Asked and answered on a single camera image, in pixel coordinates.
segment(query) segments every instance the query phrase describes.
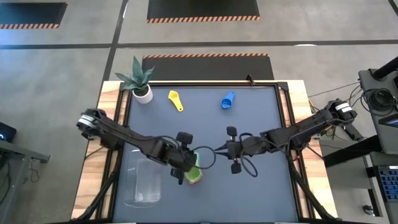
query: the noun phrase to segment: gray floor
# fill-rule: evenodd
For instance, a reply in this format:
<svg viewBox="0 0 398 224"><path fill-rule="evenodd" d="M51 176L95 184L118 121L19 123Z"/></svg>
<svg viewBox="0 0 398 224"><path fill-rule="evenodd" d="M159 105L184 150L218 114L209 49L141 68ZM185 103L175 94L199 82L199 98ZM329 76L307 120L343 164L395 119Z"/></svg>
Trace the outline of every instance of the gray floor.
<svg viewBox="0 0 398 224"><path fill-rule="evenodd" d="M122 0L68 2L59 29L0 30L0 45L112 42ZM260 21L147 24L147 0L131 1L119 43L398 39L398 17L387 0L258 0L258 5ZM133 55L245 52L269 53L275 79L304 80L312 95L355 82L359 70L396 57L398 45L117 49L110 80L114 72L130 71ZM75 124L84 109L96 105L108 54L109 49L0 50L0 121L18 129L16 144L51 155L47 165L35 164L40 181L24 185L13 223L69 219L87 145ZM312 101L323 107L328 100L347 99L354 87ZM355 110L354 125L364 136L374 135L370 115L359 105ZM375 222L358 210L366 194L344 186L338 172L328 173L339 216Z"/></svg>

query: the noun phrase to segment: transparent bin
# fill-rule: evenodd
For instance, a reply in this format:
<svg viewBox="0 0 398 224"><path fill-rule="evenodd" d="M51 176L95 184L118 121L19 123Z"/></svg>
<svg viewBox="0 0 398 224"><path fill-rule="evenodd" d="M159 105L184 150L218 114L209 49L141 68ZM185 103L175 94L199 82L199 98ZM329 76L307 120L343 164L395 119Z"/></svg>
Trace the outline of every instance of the transparent bin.
<svg viewBox="0 0 398 224"><path fill-rule="evenodd" d="M124 202L128 206L146 208L160 200L162 165L135 149L130 151L127 163L127 186Z"/></svg>

